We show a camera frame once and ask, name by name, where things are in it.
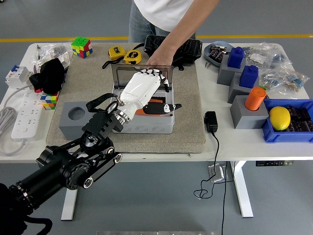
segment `black bag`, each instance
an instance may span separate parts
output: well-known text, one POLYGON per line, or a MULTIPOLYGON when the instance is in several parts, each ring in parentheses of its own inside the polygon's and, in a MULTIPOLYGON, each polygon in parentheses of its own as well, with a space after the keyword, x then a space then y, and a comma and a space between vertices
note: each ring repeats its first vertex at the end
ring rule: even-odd
MULTIPOLYGON (((143 49, 144 52, 151 57, 164 39, 165 36, 148 35, 143 49)), ((202 41, 197 39, 188 39, 182 46, 180 46, 180 48, 177 49, 172 65, 179 67, 179 70, 183 70, 183 65, 192 65, 195 60, 201 57, 201 52, 202 41)))
POLYGON ((31 75, 29 80, 36 91, 55 94, 65 81, 64 67, 58 58, 49 60, 41 66, 40 73, 31 75))

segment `human hand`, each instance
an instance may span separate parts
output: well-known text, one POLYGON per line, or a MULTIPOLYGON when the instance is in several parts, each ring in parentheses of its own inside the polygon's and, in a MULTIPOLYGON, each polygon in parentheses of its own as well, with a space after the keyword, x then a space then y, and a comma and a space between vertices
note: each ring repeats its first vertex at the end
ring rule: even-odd
POLYGON ((147 65, 172 65, 175 53, 163 49, 161 46, 155 50, 147 62, 147 65))

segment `gray plastic box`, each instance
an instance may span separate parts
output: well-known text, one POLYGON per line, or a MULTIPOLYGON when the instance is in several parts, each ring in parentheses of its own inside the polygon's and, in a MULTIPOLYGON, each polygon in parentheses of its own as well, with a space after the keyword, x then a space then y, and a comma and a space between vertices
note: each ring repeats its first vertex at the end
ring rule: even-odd
MULTIPOLYGON (((113 93, 119 95, 123 90, 114 89, 113 93)), ((170 92, 157 91, 153 97, 164 97, 166 104, 174 103, 174 88, 170 92)), ((136 133, 136 134, 171 134, 175 123, 174 112, 160 116, 154 115, 137 115, 133 120, 124 124, 121 132, 114 133, 136 133)))

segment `person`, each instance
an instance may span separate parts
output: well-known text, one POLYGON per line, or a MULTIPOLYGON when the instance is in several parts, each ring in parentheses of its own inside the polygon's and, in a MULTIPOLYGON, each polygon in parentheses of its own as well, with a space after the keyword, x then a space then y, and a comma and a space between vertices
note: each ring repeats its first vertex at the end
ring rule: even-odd
POLYGON ((147 35, 166 36, 147 65, 171 65, 177 49, 195 32, 220 0, 133 0, 129 42, 145 42, 147 35))

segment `white table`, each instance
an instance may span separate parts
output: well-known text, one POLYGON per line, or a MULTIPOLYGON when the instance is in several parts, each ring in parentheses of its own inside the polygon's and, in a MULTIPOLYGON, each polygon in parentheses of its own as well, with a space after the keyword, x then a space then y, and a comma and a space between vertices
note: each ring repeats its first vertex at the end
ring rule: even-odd
MULTIPOLYGON (((232 44, 234 47, 246 47, 249 44, 232 44)), ((26 66, 33 71, 32 58, 37 53, 37 44, 32 44, 26 51, 20 65, 26 66)), ((215 111, 218 121, 218 130, 216 133, 220 141, 220 150, 217 161, 230 161, 234 171, 234 181, 238 194, 239 204, 243 217, 253 217, 252 208, 245 179, 242 172, 242 166, 246 161, 277 161, 277 160, 313 160, 313 144, 306 142, 297 143, 265 143, 263 131, 261 129, 253 130, 235 130, 230 114, 231 104, 227 103, 228 86, 217 84, 218 68, 210 66, 205 68, 206 60, 202 57, 196 61, 198 83, 201 95, 202 114, 206 111, 215 111)), ((13 92, 9 88, 3 100, 13 92)), ((284 98, 279 94, 269 94, 270 98, 284 98)), ((8 105, 18 110, 22 101, 23 92, 15 95, 8 105)), ((300 98, 308 99, 304 89, 300 92, 300 98)), ((0 156, 0 163, 34 163, 41 152, 45 149, 45 138, 47 136, 49 124, 51 123, 54 111, 43 110, 41 136, 38 141, 28 142, 24 151, 13 157, 0 156)), ((3 134, 1 148, 17 148, 20 143, 15 143, 10 138, 10 131, 3 134)), ((216 141, 211 134, 206 133, 205 150, 199 154, 123 154, 124 162, 189 162, 189 161, 213 161, 216 153, 216 141)), ((71 220, 73 214, 76 191, 67 191, 64 214, 62 219, 71 220)))

